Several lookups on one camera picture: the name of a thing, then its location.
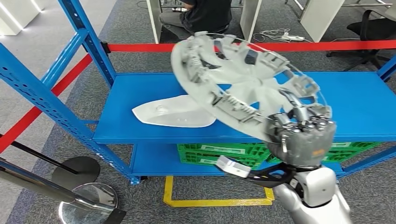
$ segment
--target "white desk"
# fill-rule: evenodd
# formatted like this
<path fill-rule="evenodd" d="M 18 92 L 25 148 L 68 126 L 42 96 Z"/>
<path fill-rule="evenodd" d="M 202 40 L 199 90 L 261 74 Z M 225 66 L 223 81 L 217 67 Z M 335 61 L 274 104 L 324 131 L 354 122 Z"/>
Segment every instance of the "white desk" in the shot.
<path fill-rule="evenodd" d="M 162 24 L 159 20 L 161 14 L 161 4 L 159 0 L 146 0 L 148 13 L 150 15 L 151 27 L 153 29 L 154 40 L 159 43 L 161 38 Z M 252 39 L 253 30 L 256 25 L 257 17 L 260 11 L 262 0 L 245 0 L 243 2 L 242 16 L 240 18 L 240 27 L 244 38 L 248 41 Z"/>
<path fill-rule="evenodd" d="M 303 7 L 298 0 L 294 0 L 303 11 L 300 17 L 301 25 L 314 42 L 319 42 L 322 39 L 341 7 L 389 7 L 392 5 L 382 0 L 376 1 L 378 3 L 375 4 L 344 4 L 345 0 L 307 0 L 305 7 Z"/>

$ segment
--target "blue shelf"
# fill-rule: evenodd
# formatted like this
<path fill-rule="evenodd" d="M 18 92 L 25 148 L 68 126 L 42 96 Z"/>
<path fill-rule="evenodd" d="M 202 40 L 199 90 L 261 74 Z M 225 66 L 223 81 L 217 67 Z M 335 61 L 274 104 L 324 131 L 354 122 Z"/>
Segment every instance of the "blue shelf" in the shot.
<path fill-rule="evenodd" d="M 136 176 L 222 176 L 215 166 L 181 163 L 176 144 L 139 143 L 133 148 L 131 159 L 132 174 Z M 259 169 L 273 166 L 263 162 Z M 325 162 L 325 166 L 337 174 L 343 174 L 337 162 Z"/>
<path fill-rule="evenodd" d="M 321 87 L 337 122 L 335 142 L 395 141 L 396 96 L 375 72 L 306 72 Z M 204 128 L 141 123 L 132 108 L 185 94 L 172 73 L 116 76 L 93 139 L 99 144 L 258 142 L 216 121 Z"/>

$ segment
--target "blue steel rack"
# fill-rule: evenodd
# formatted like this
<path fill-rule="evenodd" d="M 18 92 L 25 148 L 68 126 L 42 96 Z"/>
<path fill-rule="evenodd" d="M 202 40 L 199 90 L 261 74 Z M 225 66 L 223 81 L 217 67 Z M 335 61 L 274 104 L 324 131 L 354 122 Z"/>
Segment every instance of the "blue steel rack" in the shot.
<path fill-rule="evenodd" d="M 2 44 L 0 77 L 132 184 L 140 183 L 140 177 L 148 175 L 223 175 L 214 167 L 180 163 L 176 143 L 257 142 L 218 121 L 196 129 L 138 122 L 131 113 L 133 107 L 157 100 L 158 96 L 174 97 L 185 92 L 171 73 L 116 73 L 80 2 L 58 1 L 76 34 L 44 77 L 38 80 Z M 95 132 L 91 132 L 50 90 L 81 44 L 111 88 Z M 382 116 L 383 112 L 396 110 L 396 96 L 383 82 L 395 70 L 396 56 L 377 72 L 307 72 L 322 87 L 333 107 L 334 120 L 339 124 L 335 141 L 396 141 L 396 126 Z M 134 143 L 130 166 L 105 145 Z M 392 147 L 346 168 L 339 163 L 326 165 L 335 170 L 338 177 L 344 177 L 395 156 L 396 147 Z M 269 164 L 264 162 L 261 168 L 267 166 Z"/>

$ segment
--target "office chair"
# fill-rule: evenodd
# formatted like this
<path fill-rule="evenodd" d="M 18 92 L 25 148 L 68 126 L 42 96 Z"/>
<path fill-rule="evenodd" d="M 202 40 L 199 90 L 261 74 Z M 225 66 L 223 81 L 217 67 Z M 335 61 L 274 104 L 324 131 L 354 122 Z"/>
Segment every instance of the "office chair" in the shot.
<path fill-rule="evenodd" d="M 372 12 L 377 13 L 383 16 L 384 18 L 369 20 L 369 16 Z M 361 41 L 389 40 L 389 39 L 394 39 L 396 37 L 396 18 L 387 12 L 381 12 L 377 9 L 369 9 L 364 12 L 361 22 L 355 22 L 349 24 L 346 28 L 356 34 L 359 34 Z M 344 71 L 351 70 L 352 68 L 358 66 L 359 64 L 366 64 L 367 62 L 371 62 L 376 68 L 380 69 L 381 64 L 379 61 L 381 60 L 387 62 L 390 59 L 387 57 L 377 55 L 379 51 L 380 51 L 379 49 L 356 50 L 356 51 L 333 51 L 333 52 L 328 52 L 326 56 L 327 57 L 332 57 L 332 56 L 361 57 L 361 60 L 357 61 L 353 65 L 344 69 Z"/>

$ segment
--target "orange label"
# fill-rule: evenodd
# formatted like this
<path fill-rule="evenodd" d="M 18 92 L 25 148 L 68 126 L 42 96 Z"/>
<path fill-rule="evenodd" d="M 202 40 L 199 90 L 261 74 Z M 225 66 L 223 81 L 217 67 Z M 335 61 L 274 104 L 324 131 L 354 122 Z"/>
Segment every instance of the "orange label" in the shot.
<path fill-rule="evenodd" d="M 323 155 L 324 153 L 325 153 L 325 150 L 321 148 L 319 150 L 313 151 L 312 155 L 317 156 L 317 155 Z"/>

